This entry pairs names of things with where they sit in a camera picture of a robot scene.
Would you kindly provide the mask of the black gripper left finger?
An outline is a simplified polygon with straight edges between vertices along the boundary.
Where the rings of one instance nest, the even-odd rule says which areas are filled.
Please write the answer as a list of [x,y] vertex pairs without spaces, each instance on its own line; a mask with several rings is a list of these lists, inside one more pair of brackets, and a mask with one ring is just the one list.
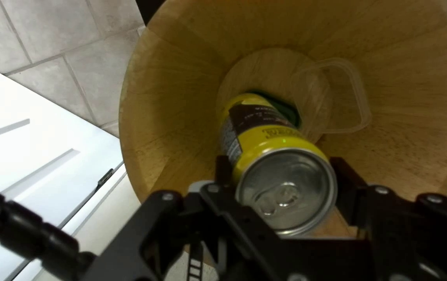
[[188,250],[188,266],[209,252],[220,281],[285,281],[282,243],[229,186],[229,161],[215,158],[215,182],[198,193],[152,193],[95,258],[79,281],[162,281]]

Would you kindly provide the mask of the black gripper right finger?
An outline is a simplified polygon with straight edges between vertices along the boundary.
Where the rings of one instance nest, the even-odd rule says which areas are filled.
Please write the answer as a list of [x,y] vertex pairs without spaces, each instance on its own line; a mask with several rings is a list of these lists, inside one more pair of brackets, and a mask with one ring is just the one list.
[[299,243],[284,281],[447,281],[447,196],[406,200],[340,158],[329,164],[335,210],[356,236]]

